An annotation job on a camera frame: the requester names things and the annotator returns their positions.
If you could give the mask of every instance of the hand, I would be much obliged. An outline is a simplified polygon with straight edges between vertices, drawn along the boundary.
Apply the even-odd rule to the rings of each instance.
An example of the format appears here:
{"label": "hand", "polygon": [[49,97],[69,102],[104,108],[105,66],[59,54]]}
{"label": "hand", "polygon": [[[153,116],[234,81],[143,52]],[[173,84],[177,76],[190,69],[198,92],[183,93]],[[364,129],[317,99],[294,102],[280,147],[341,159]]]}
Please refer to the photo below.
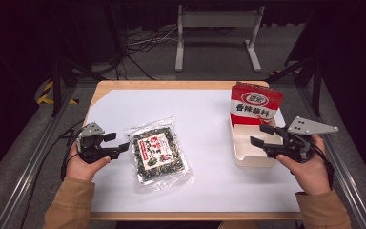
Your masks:
{"label": "hand", "polygon": [[76,142],[73,142],[67,165],[66,177],[82,179],[86,181],[92,181],[94,175],[101,168],[105,167],[110,162],[110,157],[103,157],[92,164],[88,164],[81,159],[81,157],[76,156],[78,154]]}
{"label": "hand", "polygon": [[[325,143],[320,136],[312,135],[312,141],[325,153]],[[278,155],[276,159],[295,175],[296,181],[306,194],[319,195],[331,191],[326,167],[320,156],[314,155],[306,163],[298,163],[284,155]]]}

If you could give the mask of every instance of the wire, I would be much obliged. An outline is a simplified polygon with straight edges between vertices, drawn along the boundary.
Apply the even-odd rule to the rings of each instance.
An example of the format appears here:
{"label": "wire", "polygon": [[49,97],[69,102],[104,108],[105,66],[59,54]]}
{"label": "wire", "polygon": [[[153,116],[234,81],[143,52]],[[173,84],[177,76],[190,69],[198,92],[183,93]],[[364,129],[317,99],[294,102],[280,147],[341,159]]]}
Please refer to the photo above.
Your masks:
{"label": "wire", "polygon": [[319,147],[317,147],[313,143],[311,143],[311,147],[315,150],[315,153],[323,159],[323,162],[326,167],[326,171],[328,173],[329,186],[332,188],[333,183],[334,183],[334,177],[335,177],[335,168],[333,167],[332,163],[328,160],[326,155],[323,153],[323,151]]}
{"label": "wire", "polygon": [[121,64],[121,66],[123,66],[124,73],[122,73],[122,72],[118,69],[118,66],[116,66],[116,67],[115,67],[115,73],[117,74],[117,80],[119,80],[119,79],[120,79],[120,76],[121,76],[121,77],[123,77],[123,78],[125,78],[126,80],[129,80],[129,79],[127,78],[127,70],[126,70],[126,66],[124,66],[124,62],[123,62],[123,60],[122,60],[122,59],[121,59],[121,61],[120,61],[120,64]]}
{"label": "wire", "polygon": [[150,78],[152,80],[156,80],[152,76],[150,76],[147,73],[145,73],[145,71],[129,55],[127,55],[127,57],[129,57],[129,59],[132,61],[132,63],[134,63],[136,65],[136,67],[138,67],[138,69],[140,69],[142,71],[142,73],[144,73],[148,78]]}
{"label": "wire", "polygon": [[79,65],[78,63],[73,62],[72,60],[63,57],[62,60],[64,62],[66,62],[67,64],[73,66],[74,68],[76,68],[78,71],[84,73],[85,75],[92,77],[93,79],[96,79],[97,81],[102,81],[102,80],[109,80],[108,78],[103,77],[100,74],[94,73],[90,70],[85,69],[84,67],[82,67],[81,65]]}
{"label": "wire", "polygon": [[70,145],[68,146],[68,149],[67,149],[67,151],[66,151],[66,153],[65,153],[65,155],[64,155],[64,159],[63,159],[63,161],[62,161],[62,166],[66,166],[66,165],[67,165],[67,159],[68,159],[68,155],[69,155],[69,153],[70,153],[70,150],[71,150],[71,148],[72,148],[72,144],[73,144],[73,142],[76,140],[76,138],[79,136],[79,134],[82,132],[82,130],[83,130],[83,128],[79,129],[79,130],[76,132],[76,134],[75,134],[75,135],[73,135],[73,138],[72,138],[72,140],[71,140],[71,143],[70,143]]}
{"label": "wire", "polygon": [[[170,40],[176,41],[176,39],[173,39],[171,37],[173,37],[175,35],[177,27],[174,27],[172,30],[170,31],[165,31],[165,32],[158,32],[156,33],[156,36],[153,36],[154,33],[151,32],[150,34],[147,35],[147,37],[145,39],[142,39],[142,36],[140,36],[139,34],[135,33],[130,35],[130,37],[132,37],[132,41],[127,44],[126,49],[129,51],[129,54],[135,54],[137,52],[148,52],[151,49],[153,49],[154,47],[156,47],[159,44],[163,44],[166,43]],[[133,36],[139,36],[141,39],[140,40],[135,40],[133,38]]]}
{"label": "wire", "polygon": [[71,160],[72,158],[74,158],[74,157],[78,156],[78,155],[81,155],[81,153],[77,153],[76,155],[71,156],[70,158],[68,158],[67,163],[65,163],[65,166],[68,166],[68,163],[70,162],[70,160]]}
{"label": "wire", "polygon": [[134,42],[134,41],[137,41],[137,42],[139,42],[139,41],[145,41],[145,40],[152,40],[152,39],[154,39],[155,37],[157,37],[157,36],[159,36],[159,32],[150,32],[148,35],[146,35],[146,37],[145,38],[143,38],[142,36],[141,36],[141,34],[140,33],[144,33],[143,31],[142,32],[137,32],[137,33],[133,33],[133,34],[131,34],[131,35],[129,35],[129,39],[131,39],[132,38],[132,42]]}
{"label": "wire", "polygon": [[[109,67],[107,67],[105,69],[102,69],[102,70],[98,70],[98,71],[92,71],[92,72],[95,73],[95,74],[100,74],[100,75],[103,76],[103,74],[111,72],[113,69],[115,69],[115,67],[116,67],[116,64],[114,63],[114,61],[112,61],[112,64]],[[78,72],[74,72],[74,73],[76,73],[76,76],[78,76],[78,77],[89,77],[85,73],[79,73],[78,69],[75,69],[75,70],[78,71]]]}
{"label": "wire", "polygon": [[50,151],[52,150],[52,148],[54,147],[54,145],[61,139],[63,138],[67,133],[69,133],[75,126],[79,125],[80,123],[82,123],[84,121],[84,119],[78,121],[77,123],[73,124],[65,133],[63,133],[62,135],[60,135],[53,143],[52,145],[50,146],[50,148],[47,150],[46,154],[44,155],[43,159],[41,160],[39,166],[38,166],[38,169],[37,169],[37,174],[35,175],[34,179],[33,179],[33,184],[31,186],[31,190],[30,190],[30,195],[29,195],[29,199],[28,199],[28,203],[26,205],[26,210],[25,210],[25,213],[23,214],[23,218],[22,218],[22,222],[20,223],[20,228],[23,228],[24,225],[25,225],[25,222],[26,222],[26,218],[27,218],[27,215],[28,215],[28,211],[29,211],[29,208],[30,208],[30,205],[31,205],[31,200],[32,200],[32,197],[33,197],[33,193],[34,193],[34,190],[35,190],[35,186],[36,186],[36,183],[37,183],[37,179],[38,179],[38,176],[40,175],[40,172],[41,172],[41,169],[43,167],[43,164],[44,162],[46,161],[47,159],[47,156],[49,155]]}

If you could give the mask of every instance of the packaged food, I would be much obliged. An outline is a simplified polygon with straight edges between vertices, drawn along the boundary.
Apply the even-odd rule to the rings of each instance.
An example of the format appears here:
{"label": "packaged food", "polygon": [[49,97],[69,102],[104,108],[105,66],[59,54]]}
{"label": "packaged food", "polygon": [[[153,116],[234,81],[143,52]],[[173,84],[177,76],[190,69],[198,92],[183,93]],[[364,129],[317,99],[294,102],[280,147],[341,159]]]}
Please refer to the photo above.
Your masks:
{"label": "packaged food", "polygon": [[128,132],[138,181],[143,185],[157,186],[155,190],[173,185],[190,172],[173,122],[171,117]]}
{"label": "packaged food", "polygon": [[237,82],[231,95],[232,125],[269,123],[282,99],[283,94],[274,88]]}

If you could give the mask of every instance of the sleeve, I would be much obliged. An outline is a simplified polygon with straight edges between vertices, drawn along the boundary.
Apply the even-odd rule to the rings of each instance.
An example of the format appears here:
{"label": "sleeve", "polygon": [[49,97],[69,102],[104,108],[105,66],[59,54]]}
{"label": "sleeve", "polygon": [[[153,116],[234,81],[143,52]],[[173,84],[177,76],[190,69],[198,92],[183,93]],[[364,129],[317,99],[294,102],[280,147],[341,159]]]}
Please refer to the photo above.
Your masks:
{"label": "sleeve", "polygon": [[88,228],[94,183],[65,177],[45,215],[45,229]]}
{"label": "sleeve", "polygon": [[305,193],[295,195],[305,228],[352,228],[347,210],[335,190],[316,196]]}

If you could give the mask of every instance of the table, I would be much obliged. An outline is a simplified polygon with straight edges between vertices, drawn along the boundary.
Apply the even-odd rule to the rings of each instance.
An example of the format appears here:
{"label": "table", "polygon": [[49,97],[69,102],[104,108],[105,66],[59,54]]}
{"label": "table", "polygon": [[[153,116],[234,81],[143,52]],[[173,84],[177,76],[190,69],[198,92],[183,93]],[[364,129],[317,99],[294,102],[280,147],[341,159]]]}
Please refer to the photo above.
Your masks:
{"label": "table", "polygon": [[[252,83],[267,85],[262,81]],[[135,174],[131,166],[132,153],[123,153],[126,155],[122,154],[118,160],[112,161],[99,171],[93,180],[96,183],[96,191],[91,219],[300,219],[294,195],[300,191],[300,187],[286,168],[279,163],[272,168],[241,168],[234,163],[233,146],[229,136],[229,105],[231,87],[234,84],[234,81],[100,82],[92,98],[86,122],[96,121],[106,133],[117,131],[117,128],[118,131],[126,130],[126,127],[134,122],[142,124],[143,120],[154,121],[157,113],[143,109],[146,113],[141,115],[135,111],[136,107],[145,103],[145,99],[153,99],[159,94],[169,94],[164,101],[173,100],[174,96],[182,99],[175,103],[178,106],[172,105],[169,111],[163,109],[160,116],[175,114],[176,134],[189,166],[194,171],[195,182],[154,193],[137,194],[133,191],[136,180],[133,178]],[[199,119],[197,121],[185,117],[189,112],[184,115],[176,112],[179,110],[177,108],[187,110],[187,103],[190,106],[198,106],[188,97],[188,92],[200,97],[200,102],[201,97],[213,98],[210,102],[213,105],[205,105],[210,109],[204,109],[203,115],[196,114]],[[145,96],[136,99],[140,94]],[[139,103],[139,100],[144,102],[138,106],[136,103]],[[117,106],[131,112],[124,115],[125,111],[121,111]],[[226,119],[221,119],[221,116],[225,116],[226,108]],[[204,116],[210,112],[214,117]],[[188,120],[193,120],[199,126],[192,135],[187,135],[186,129],[190,126]],[[202,138],[202,134],[207,132],[216,134]],[[117,140],[114,143],[106,142],[109,145],[104,147],[122,143],[122,133],[117,132]],[[210,157],[210,151],[218,156]],[[209,163],[202,162],[204,159],[208,159]]]}

